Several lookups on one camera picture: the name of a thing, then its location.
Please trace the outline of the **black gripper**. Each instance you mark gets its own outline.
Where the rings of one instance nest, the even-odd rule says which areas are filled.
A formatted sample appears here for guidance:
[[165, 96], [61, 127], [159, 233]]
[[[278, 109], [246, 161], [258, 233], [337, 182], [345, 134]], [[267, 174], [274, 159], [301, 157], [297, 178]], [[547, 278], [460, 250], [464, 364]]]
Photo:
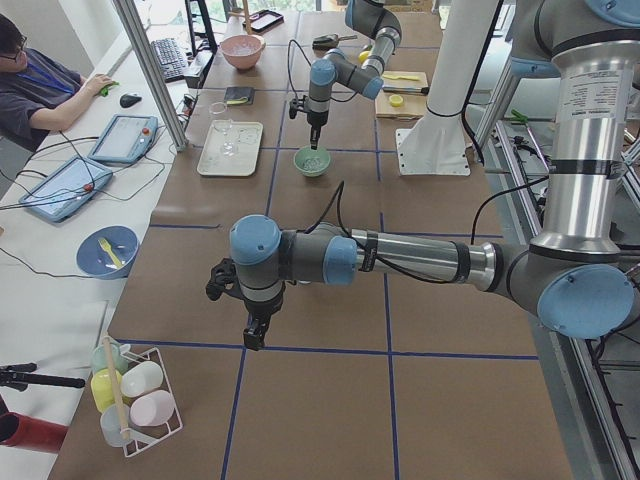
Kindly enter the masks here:
[[321, 136], [322, 127], [327, 124], [329, 112], [316, 112], [309, 111], [307, 113], [307, 122], [311, 127], [310, 132], [310, 148], [312, 150], [317, 150], [319, 147], [319, 141]]
[[243, 342], [246, 348], [265, 347], [265, 337], [270, 327], [271, 316], [278, 313], [284, 302], [285, 287], [267, 300], [254, 300], [242, 290], [243, 302], [248, 312], [247, 327], [243, 331]]

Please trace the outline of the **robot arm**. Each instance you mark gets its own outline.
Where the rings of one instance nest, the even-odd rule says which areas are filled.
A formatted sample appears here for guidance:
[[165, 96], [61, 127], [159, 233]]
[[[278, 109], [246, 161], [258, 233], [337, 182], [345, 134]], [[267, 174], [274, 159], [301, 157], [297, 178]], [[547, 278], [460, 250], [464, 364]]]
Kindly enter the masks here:
[[[455, 173], [462, 151], [447, 148], [462, 146], [458, 127], [502, 5], [475, 2], [452, 1], [425, 115], [398, 144], [403, 175]], [[231, 259], [222, 262], [230, 277], [223, 282], [212, 270], [206, 292], [213, 299], [214, 286], [233, 285], [223, 293], [241, 299], [249, 312], [246, 348], [264, 348], [285, 281], [348, 285], [357, 271], [473, 284], [571, 338], [596, 339], [631, 323], [639, 291], [618, 266], [620, 249], [610, 228], [626, 171], [621, 149], [639, 63], [639, 1], [517, 1], [516, 7], [510, 27], [516, 76], [561, 79], [541, 232], [526, 248], [469, 246], [347, 231], [340, 218], [339, 227], [321, 222], [326, 212], [306, 230], [281, 230], [267, 216], [245, 216], [231, 228]], [[359, 66], [330, 49], [311, 66], [310, 93], [290, 105], [292, 119], [298, 111], [307, 115], [316, 150], [333, 85], [374, 99], [402, 40], [399, 19], [384, 1], [349, 1], [345, 24], [374, 41], [372, 53]]]
[[302, 110], [310, 125], [313, 150], [318, 148], [321, 129], [328, 122], [333, 85], [338, 83], [365, 98], [376, 99], [383, 87], [382, 74], [388, 60], [401, 43], [400, 22], [382, 1], [350, 1], [345, 23], [370, 40], [368, 55], [362, 61], [351, 61], [335, 47], [312, 63]]

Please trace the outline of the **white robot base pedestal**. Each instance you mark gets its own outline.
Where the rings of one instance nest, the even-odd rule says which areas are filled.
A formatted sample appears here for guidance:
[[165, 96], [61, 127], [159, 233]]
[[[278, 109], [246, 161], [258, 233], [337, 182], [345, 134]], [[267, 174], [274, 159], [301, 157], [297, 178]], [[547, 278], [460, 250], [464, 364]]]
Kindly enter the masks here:
[[423, 117], [398, 130], [399, 171], [410, 175], [470, 174], [465, 154], [463, 111], [485, 43], [493, 36], [502, 3], [457, 0], [443, 34]]

